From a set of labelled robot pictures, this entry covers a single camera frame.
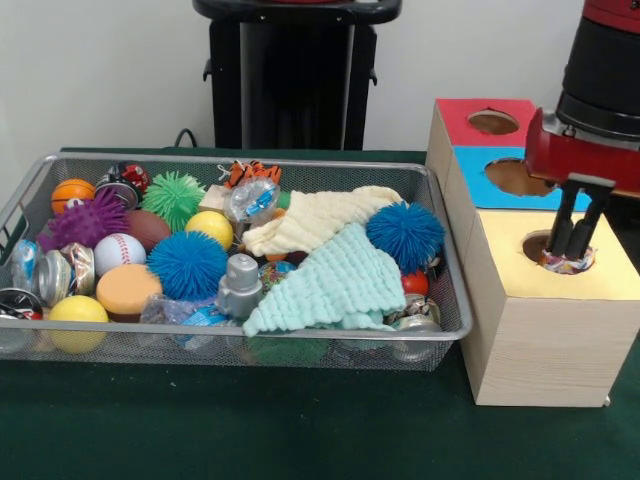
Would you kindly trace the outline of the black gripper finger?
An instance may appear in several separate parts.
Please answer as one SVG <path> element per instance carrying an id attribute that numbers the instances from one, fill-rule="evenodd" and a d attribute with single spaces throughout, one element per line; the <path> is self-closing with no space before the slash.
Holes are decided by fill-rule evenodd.
<path id="1" fill-rule="evenodd" d="M 568 244 L 569 256 L 584 256 L 594 230 L 608 202 L 607 189 L 590 189 L 587 191 L 591 202 L 581 220 L 574 226 Z"/>
<path id="2" fill-rule="evenodd" d="M 565 185 L 561 190 L 560 206 L 547 244 L 547 252 L 552 256 L 563 256 L 565 254 L 573 231 L 571 216 L 576 202 L 576 186 Z"/>

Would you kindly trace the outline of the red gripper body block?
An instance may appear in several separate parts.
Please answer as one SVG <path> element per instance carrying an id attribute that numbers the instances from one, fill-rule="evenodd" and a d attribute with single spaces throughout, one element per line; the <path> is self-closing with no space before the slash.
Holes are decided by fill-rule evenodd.
<path id="1" fill-rule="evenodd" d="M 639 143 L 602 137 L 537 109 L 526 135 L 525 165 L 531 177 L 559 186 L 569 181 L 639 196 Z"/>

